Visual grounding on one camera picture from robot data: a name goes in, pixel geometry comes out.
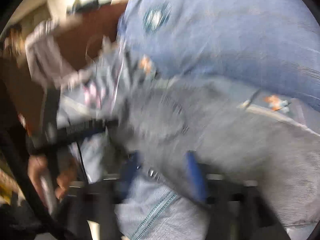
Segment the light blue cloth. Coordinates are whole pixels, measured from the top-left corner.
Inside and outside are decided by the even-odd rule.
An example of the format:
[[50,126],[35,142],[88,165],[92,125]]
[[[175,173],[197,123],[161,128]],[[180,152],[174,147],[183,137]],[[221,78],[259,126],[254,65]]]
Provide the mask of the light blue cloth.
[[221,74],[318,111],[319,33],[302,0],[130,0],[118,25],[163,77]]

